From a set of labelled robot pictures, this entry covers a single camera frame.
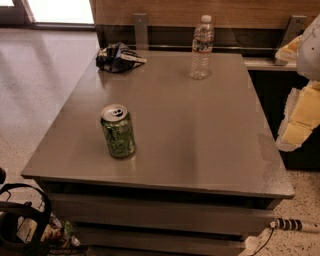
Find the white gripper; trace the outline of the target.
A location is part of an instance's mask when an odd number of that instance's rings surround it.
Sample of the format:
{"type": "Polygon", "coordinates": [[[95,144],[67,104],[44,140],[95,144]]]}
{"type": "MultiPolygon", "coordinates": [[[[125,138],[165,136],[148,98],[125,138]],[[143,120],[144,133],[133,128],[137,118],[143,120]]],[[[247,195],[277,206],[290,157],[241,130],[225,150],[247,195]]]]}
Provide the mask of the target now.
{"type": "Polygon", "coordinates": [[[297,72],[310,81],[302,89],[293,88],[288,95],[276,146],[292,152],[300,148],[320,125],[320,14],[299,35],[281,47],[275,57],[296,61],[297,72]]]}

